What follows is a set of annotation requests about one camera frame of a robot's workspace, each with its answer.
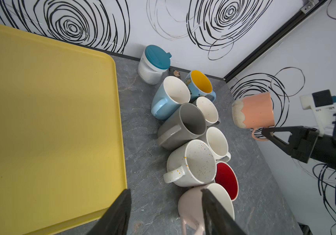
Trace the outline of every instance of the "light blue mug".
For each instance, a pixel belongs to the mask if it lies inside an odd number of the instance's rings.
[[[190,92],[183,81],[168,76],[157,90],[151,105],[151,114],[160,120],[169,118],[179,107],[190,101]]]
[[[210,101],[215,101],[216,93],[212,90],[210,80],[202,72],[192,70],[186,76],[184,83],[190,91],[190,102],[195,101],[199,96],[204,96]]]

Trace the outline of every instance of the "yellow tray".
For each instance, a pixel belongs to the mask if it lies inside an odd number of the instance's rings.
[[[0,25],[0,234],[100,218],[127,188],[123,151],[113,59]]]

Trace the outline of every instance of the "gray marble countertop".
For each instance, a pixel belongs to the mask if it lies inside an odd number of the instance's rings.
[[[126,176],[132,192],[128,234],[180,235],[177,202],[188,188],[163,181],[171,152],[157,146],[157,130],[162,121],[151,115],[151,102],[160,83],[143,82],[137,74],[137,61],[112,58],[119,86]],[[217,94],[214,104],[221,118],[217,127],[228,140],[232,156],[228,163],[239,181],[239,195],[233,202],[236,223],[249,235],[302,234],[250,131],[234,125],[231,114],[234,99],[226,83],[210,80]],[[86,234],[95,223],[59,234]],[[188,234],[193,233],[193,229],[188,229]]]

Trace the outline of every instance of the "gray mug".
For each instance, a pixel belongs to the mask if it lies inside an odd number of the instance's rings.
[[[157,131],[157,144],[168,150],[196,139],[206,132],[206,119],[191,103],[182,104]]]

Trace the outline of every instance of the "jar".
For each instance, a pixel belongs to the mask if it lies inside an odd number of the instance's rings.
[[[170,53],[166,53],[156,45],[147,46],[138,64],[139,76],[148,84],[157,84],[171,65],[171,57]]]

